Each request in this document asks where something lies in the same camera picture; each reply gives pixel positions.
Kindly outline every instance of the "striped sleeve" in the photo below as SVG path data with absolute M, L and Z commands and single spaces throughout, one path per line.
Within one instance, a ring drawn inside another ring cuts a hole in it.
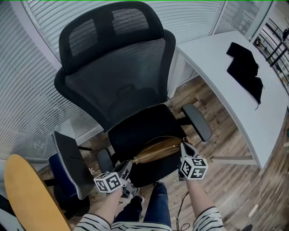
M 110 224 L 94 214 L 85 214 L 74 231 L 110 231 Z
M 203 211 L 193 224 L 193 231 L 224 231 L 222 217 L 216 207 Z

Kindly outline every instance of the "white desk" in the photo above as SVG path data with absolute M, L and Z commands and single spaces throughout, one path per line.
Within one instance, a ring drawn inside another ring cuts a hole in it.
M 233 57 L 226 54 L 231 42 L 251 50 L 260 66 L 258 77 L 262 79 L 265 89 L 257 110 L 256 100 L 227 73 L 233 60 Z M 253 156 L 213 157 L 212 161 L 255 164 L 263 168 L 279 136 L 288 105 L 288 95 L 264 56 L 237 31 L 185 42 L 177 48 L 179 55 L 172 81 L 178 83 L 185 62 L 189 63 L 223 103 L 243 133 Z M 169 96 L 174 94 L 175 88 L 169 89 Z

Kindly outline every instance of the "office chair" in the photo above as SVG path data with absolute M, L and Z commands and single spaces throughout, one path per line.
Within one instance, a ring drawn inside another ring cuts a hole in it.
M 89 210 L 88 194 L 95 186 L 93 176 L 87 168 L 75 139 L 56 131 L 51 134 L 56 154 L 48 161 L 54 179 L 44 180 L 47 186 L 54 186 L 54 195 L 61 209 L 65 209 L 67 219 L 83 216 Z
M 186 118 L 179 121 L 161 104 L 167 101 L 175 46 L 174 35 L 142 2 L 101 6 L 77 17 L 61 32 L 62 68 L 55 88 L 108 132 L 115 151 L 113 165 L 133 158 L 153 138 L 186 137 L 181 125 L 193 124 L 204 141 L 210 138 L 207 122 L 192 104 L 183 107 Z M 141 187 L 165 177 L 177 169 L 179 156 L 133 166 L 131 182 Z M 104 162 L 98 158 L 100 167 L 109 158 L 104 155 Z

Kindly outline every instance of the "striped shirt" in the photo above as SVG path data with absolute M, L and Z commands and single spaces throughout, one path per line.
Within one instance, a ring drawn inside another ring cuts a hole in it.
M 169 226 L 154 222 L 116 222 L 111 226 L 103 218 L 85 214 L 74 231 L 172 231 Z M 193 231 L 225 231 L 216 207 L 203 211 L 193 224 Z

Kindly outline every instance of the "shoe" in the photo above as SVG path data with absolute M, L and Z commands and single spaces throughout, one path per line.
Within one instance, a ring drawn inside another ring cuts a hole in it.
M 140 188 L 133 188 L 132 191 L 131 191 L 131 195 L 132 197 L 140 197 L 141 198 L 141 203 L 143 203 L 145 201 L 145 198 L 143 197 L 142 194 L 140 194 Z
M 154 183 L 154 185 L 156 185 L 157 183 L 161 183 L 161 184 L 165 185 L 166 183 L 164 182 L 164 179 L 165 179 L 165 178 L 162 178 L 162 179 L 157 180 L 157 181 Z

